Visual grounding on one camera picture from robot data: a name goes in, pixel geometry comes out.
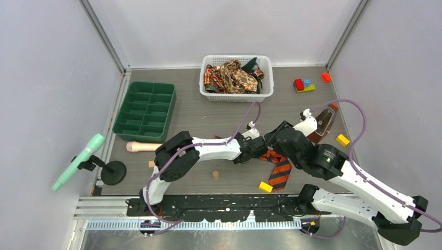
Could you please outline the orange navy striped tie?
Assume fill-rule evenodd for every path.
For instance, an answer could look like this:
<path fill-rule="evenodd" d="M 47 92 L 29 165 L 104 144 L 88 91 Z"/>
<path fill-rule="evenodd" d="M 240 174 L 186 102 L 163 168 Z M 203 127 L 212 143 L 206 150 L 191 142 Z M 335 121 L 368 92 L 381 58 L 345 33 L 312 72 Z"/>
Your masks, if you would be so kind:
<path fill-rule="evenodd" d="M 290 164 L 287 157 L 275 152 L 272 149 L 268 149 L 267 153 L 260 158 L 254 158 L 270 162 L 274 164 L 274 169 L 270 174 L 267 184 L 273 187 L 272 191 L 283 190 L 289 179 L 289 175 L 292 170 L 292 165 Z"/>

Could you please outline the brown wooden metronome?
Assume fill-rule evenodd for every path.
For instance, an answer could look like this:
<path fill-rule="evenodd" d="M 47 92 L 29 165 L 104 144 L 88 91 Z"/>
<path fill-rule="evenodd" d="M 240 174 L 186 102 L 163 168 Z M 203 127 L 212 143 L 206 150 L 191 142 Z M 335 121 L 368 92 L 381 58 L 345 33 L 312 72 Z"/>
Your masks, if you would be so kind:
<path fill-rule="evenodd" d="M 337 103 L 327 105 L 316 117 L 317 129 L 307 136 L 315 144 L 318 144 L 329 132 L 334 124 L 338 113 Z"/>

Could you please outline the white plastic basket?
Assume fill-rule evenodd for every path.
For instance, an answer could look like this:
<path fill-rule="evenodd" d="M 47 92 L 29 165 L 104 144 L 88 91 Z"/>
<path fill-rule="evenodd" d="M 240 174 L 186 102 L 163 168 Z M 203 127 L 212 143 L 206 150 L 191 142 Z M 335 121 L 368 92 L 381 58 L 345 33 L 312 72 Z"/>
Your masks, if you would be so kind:
<path fill-rule="evenodd" d="M 274 92 L 271 61 L 262 55 L 207 55 L 199 90 L 213 102 L 262 102 Z"/>

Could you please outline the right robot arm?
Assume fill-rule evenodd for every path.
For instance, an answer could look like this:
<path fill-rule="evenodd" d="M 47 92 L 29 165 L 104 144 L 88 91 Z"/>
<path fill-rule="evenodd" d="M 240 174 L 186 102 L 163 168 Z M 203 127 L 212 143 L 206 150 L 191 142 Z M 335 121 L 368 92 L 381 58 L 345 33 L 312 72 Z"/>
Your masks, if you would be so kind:
<path fill-rule="evenodd" d="M 353 192 L 357 199 L 305 184 L 297 197 L 305 214 L 339 214 L 375 228 L 383 238 L 407 246 L 420 236 L 416 209 L 426 211 L 422 196 L 407 196 L 389 188 L 360 167 L 353 168 L 346 153 L 330 144 L 314 144 L 290 123 L 282 122 L 264 136 L 266 145 L 307 174 Z"/>

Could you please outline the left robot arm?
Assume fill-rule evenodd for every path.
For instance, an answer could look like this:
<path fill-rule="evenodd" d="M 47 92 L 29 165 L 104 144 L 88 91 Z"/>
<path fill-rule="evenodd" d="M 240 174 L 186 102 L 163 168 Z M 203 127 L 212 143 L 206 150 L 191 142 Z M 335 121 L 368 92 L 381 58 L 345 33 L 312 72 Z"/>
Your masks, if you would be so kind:
<path fill-rule="evenodd" d="M 182 131 L 166 141 L 155 151 L 153 173 L 142 189 L 140 209 L 148 216 L 155 215 L 170 183 L 184 177 L 198 162 L 208 160 L 230 160 L 234 164 L 245 164 L 267 152 L 262 136 L 234 136 L 215 139 L 192 137 Z"/>

